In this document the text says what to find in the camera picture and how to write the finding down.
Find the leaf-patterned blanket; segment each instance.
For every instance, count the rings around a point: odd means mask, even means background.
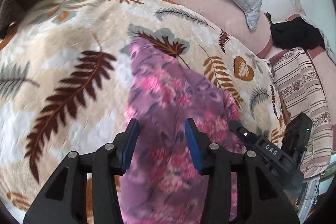
[[[22,210],[69,151],[93,152],[124,131],[135,39],[230,92],[243,125],[281,144],[267,63],[170,0],[45,0],[8,33],[0,43],[0,193]]]

